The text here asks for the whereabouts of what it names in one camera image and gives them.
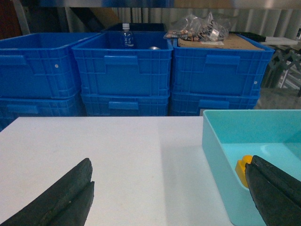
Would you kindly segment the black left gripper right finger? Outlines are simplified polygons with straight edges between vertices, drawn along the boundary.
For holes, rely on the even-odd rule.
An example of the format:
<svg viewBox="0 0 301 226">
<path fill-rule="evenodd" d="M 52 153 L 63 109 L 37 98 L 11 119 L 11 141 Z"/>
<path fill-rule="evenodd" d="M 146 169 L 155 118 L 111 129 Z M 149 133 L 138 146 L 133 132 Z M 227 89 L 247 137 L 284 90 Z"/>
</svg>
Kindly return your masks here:
<svg viewBox="0 0 301 226">
<path fill-rule="evenodd" d="M 268 226 L 301 224 L 301 182 L 254 155 L 245 165 L 252 200 Z"/>
</svg>

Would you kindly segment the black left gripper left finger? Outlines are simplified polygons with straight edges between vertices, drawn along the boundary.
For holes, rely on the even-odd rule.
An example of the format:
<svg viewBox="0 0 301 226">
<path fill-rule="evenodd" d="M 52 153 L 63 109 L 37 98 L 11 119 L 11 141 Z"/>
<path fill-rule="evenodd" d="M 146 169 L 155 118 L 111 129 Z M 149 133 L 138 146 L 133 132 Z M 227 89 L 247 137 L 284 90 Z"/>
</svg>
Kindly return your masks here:
<svg viewBox="0 0 301 226">
<path fill-rule="evenodd" d="M 83 226 L 93 200 L 93 167 L 83 159 L 2 226 Z"/>
</svg>

